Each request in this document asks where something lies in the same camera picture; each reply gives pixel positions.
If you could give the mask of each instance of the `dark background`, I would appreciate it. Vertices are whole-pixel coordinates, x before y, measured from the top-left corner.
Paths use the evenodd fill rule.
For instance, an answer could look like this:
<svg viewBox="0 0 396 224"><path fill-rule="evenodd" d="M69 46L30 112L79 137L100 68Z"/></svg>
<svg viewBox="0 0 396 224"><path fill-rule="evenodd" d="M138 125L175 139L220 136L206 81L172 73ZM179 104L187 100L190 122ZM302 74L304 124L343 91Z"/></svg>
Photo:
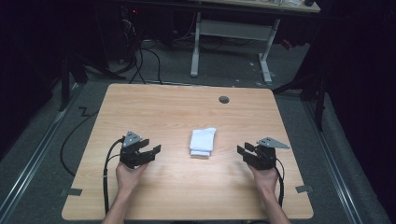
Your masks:
<svg viewBox="0 0 396 224"><path fill-rule="evenodd" d="M29 119L52 96L68 51L107 67L124 59L118 8L89 3L0 3L1 158ZM296 79L325 77L346 137L379 201L396 205L394 142L396 86L396 6L393 1L318 1L322 16L346 21L282 20L276 41L310 43ZM143 9L136 27L172 45L174 30L184 34L192 12ZM248 18L233 17L245 21ZM313 81L299 88L308 88Z"/></svg>

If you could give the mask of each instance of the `forearm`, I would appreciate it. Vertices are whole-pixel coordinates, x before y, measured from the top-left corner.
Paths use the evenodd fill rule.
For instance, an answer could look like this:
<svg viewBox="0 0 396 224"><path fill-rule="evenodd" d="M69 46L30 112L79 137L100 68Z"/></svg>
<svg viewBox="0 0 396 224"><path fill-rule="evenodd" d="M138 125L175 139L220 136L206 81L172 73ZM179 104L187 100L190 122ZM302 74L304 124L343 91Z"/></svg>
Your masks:
<svg viewBox="0 0 396 224"><path fill-rule="evenodd" d="M129 202L130 196L119 192L116 196L116 200L107 212L105 219L102 221L102 224L122 223L126 214L126 210L129 207Z"/></svg>
<svg viewBox="0 0 396 224"><path fill-rule="evenodd" d="M264 202L265 210L271 224L289 224L290 221L283 209L280 207L275 194L263 194L262 200Z"/></svg>

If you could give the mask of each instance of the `gray carpet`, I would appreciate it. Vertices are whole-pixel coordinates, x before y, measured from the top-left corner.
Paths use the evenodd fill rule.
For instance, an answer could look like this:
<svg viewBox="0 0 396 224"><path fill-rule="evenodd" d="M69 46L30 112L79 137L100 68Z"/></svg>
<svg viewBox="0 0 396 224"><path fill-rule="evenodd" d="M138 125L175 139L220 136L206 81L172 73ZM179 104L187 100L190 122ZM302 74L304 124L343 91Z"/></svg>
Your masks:
<svg viewBox="0 0 396 224"><path fill-rule="evenodd" d="M274 79L272 85L265 85L262 82L256 55L244 52L230 53L221 49L202 50L200 75L191 78L189 75L191 47L175 46L169 49L158 44L151 50L158 53L161 59L163 82L273 89L293 79L308 48L309 46L303 46L286 50L278 45L273 46L268 58ZM141 69L143 78L145 80L158 80L157 59L149 52L144 51L143 53L144 63ZM115 63L111 66L112 69L120 67ZM135 69L125 74L128 80L130 80L134 71ZM60 193L63 189L70 188L73 177L66 172L60 163L60 149L67 135L86 118L81 116L82 109L79 108L81 106L87 107L87 114L97 111L103 101L106 87L111 82L115 81L106 77L90 76L90 81L81 87L81 93L65 114L60 129L53 135L47 155L23 193L8 223L70 223L62 219L61 213L66 198L61 196ZM53 92L54 97L37 112L14 148L0 163L0 174L2 176L0 200L2 202L11 191L45 131L58 115L57 109L61 104L60 85L55 87ZM306 113L304 103L300 101L294 91L277 95L276 102L293 146L303 180L306 185L313 188L313 191L308 195L314 209L314 216L308 220L293 220L292 222L348 223L346 212L326 166L321 151L321 143L317 138L315 127L312 126L310 117ZM92 117L84 122L69 138L64 147L64 161L73 172L78 168L94 120L95 117ZM386 213L376 200L370 184L345 139L342 127L338 123L329 99L326 101L323 127L323 133L350 189L362 223L389 223Z"/></svg>

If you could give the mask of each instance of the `table top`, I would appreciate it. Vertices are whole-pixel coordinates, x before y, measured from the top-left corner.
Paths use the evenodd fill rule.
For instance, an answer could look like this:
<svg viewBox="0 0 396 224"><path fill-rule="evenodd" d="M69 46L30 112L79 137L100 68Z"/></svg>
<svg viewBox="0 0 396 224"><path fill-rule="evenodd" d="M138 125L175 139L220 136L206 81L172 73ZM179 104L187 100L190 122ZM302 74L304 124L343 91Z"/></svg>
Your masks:
<svg viewBox="0 0 396 224"><path fill-rule="evenodd" d="M228 104L220 96L230 99ZM215 127L214 150L206 160L190 156L194 129ZM266 89L127 85L109 86L63 210L68 220L105 216L102 174L111 145L128 131L162 145L134 192L126 219L197 220L267 218L252 173L236 152L264 137L290 144L274 95ZM113 154L120 153L120 145ZM289 218L311 218L312 206L291 149L276 149L285 166L283 208ZM108 165L110 204L117 193L115 168Z"/></svg>
<svg viewBox="0 0 396 224"><path fill-rule="evenodd" d="M271 9L280 9L287 11L299 11L299 12L312 12L319 13L320 7L317 3L314 3L311 7L308 7L304 4L302 0L293 0L293 2L300 3L299 6L293 7L286 3L290 0L284 0L285 4L276 4L274 0L199 0L207 3L220 3L220 4L229 4L236 6L244 6L244 7L263 7L263 8L271 8Z"/></svg>

